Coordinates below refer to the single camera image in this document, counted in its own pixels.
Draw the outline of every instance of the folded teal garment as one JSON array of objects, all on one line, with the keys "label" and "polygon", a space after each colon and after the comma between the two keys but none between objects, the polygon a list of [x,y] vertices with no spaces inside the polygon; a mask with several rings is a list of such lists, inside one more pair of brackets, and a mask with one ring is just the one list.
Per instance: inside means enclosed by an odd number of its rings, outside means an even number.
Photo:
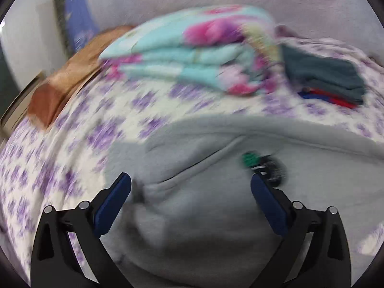
[{"label": "folded teal garment", "polygon": [[195,82],[231,94],[260,88],[280,61],[268,14],[250,6],[202,7],[155,18],[113,42],[100,59],[113,76]]},{"label": "folded teal garment", "polygon": [[354,104],[363,104],[364,80],[351,62],[318,57],[282,45],[285,73],[290,82],[336,94]]}]

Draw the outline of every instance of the purple floral bed sheet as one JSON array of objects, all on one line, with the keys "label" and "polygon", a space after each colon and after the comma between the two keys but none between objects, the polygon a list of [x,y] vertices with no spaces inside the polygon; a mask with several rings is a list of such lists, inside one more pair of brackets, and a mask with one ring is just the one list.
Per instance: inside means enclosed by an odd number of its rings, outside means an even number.
[{"label": "purple floral bed sheet", "polygon": [[[317,122],[384,142],[384,69],[360,50],[333,39],[287,38],[284,42],[352,61],[369,87],[365,104],[350,110],[304,100],[282,75],[276,92],[249,98],[156,79],[100,76],[67,104],[50,131],[39,131],[24,119],[0,153],[0,202],[26,274],[43,208],[68,209],[92,200],[106,185],[103,168],[115,139],[141,142],[167,123],[202,114],[254,114]],[[71,239],[83,264],[79,244],[75,236]]]}]

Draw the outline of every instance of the blue gripper pad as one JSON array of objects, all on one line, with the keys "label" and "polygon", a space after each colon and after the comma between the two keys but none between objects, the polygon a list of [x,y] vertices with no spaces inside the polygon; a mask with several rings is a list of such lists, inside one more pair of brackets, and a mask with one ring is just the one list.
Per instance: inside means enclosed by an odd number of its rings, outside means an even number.
[{"label": "blue gripper pad", "polygon": [[124,174],[120,177],[120,180],[116,183],[116,186],[109,193],[94,216],[93,232],[96,237],[100,237],[109,232],[122,205],[131,192],[132,182],[130,176]]},{"label": "blue gripper pad", "polygon": [[258,174],[254,174],[252,177],[251,191],[274,233],[281,236],[286,235],[288,232],[287,213]]}]

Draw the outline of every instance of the orange brown fabric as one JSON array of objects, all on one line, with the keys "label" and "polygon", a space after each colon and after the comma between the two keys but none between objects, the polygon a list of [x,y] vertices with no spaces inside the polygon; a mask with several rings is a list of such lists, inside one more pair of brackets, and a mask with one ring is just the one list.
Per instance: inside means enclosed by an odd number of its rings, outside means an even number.
[{"label": "orange brown fabric", "polygon": [[51,74],[32,95],[27,112],[32,122],[41,129],[50,128],[71,96],[100,70],[97,59],[101,52],[132,28],[119,26],[105,30],[71,57],[62,68]]}]

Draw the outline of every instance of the blue hanging fabric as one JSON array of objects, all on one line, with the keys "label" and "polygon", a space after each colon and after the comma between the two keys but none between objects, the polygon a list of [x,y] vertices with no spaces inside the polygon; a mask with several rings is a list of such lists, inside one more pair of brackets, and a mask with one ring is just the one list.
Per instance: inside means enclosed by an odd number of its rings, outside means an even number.
[{"label": "blue hanging fabric", "polygon": [[72,48],[78,52],[99,33],[85,0],[65,0],[65,21]]}]

